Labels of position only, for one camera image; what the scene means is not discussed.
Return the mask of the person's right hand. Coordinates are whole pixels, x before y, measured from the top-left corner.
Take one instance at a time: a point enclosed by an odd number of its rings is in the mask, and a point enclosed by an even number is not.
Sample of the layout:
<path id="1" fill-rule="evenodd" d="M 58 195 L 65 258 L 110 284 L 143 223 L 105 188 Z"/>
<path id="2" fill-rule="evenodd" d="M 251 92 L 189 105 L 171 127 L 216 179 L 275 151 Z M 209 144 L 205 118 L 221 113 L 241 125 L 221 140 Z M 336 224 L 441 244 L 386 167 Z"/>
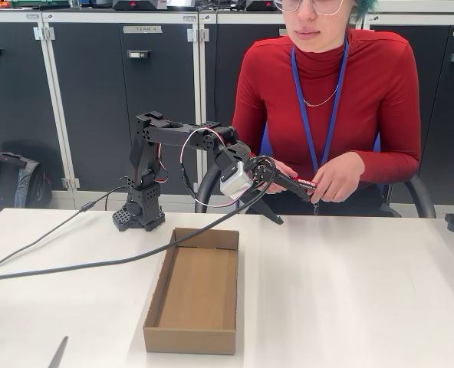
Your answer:
<path id="1" fill-rule="evenodd" d="M 275 163 L 275 165 L 276 165 L 276 168 L 277 168 L 281 173 L 283 173 L 284 175 L 289 176 L 289 177 L 291 177 L 292 179 L 298 177 L 298 173 L 295 172 L 291 167 L 289 167 L 289 166 L 287 166 L 286 164 L 284 164 L 283 162 L 274 159 L 274 163 Z M 267 189 L 267 191 L 266 191 L 266 194 L 278 194 L 278 193 L 280 193 L 280 192 L 284 192 L 285 190 L 286 190 L 285 187 L 280 186 L 279 184 L 276 184 L 276 183 L 272 183 L 272 184 L 268 187 L 268 189 Z"/>

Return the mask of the person's left hand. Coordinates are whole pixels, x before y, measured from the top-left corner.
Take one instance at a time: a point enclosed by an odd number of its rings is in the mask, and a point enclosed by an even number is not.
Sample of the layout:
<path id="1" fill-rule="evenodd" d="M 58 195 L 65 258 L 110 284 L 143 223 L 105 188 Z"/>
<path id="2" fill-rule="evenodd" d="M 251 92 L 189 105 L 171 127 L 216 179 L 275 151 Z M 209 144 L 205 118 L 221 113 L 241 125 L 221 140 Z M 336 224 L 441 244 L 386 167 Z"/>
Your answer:
<path id="1" fill-rule="evenodd" d="M 364 170 L 364 161 L 355 152 L 328 161 L 313 178 L 317 188 L 311 195 L 311 202 L 343 202 L 357 189 Z"/>

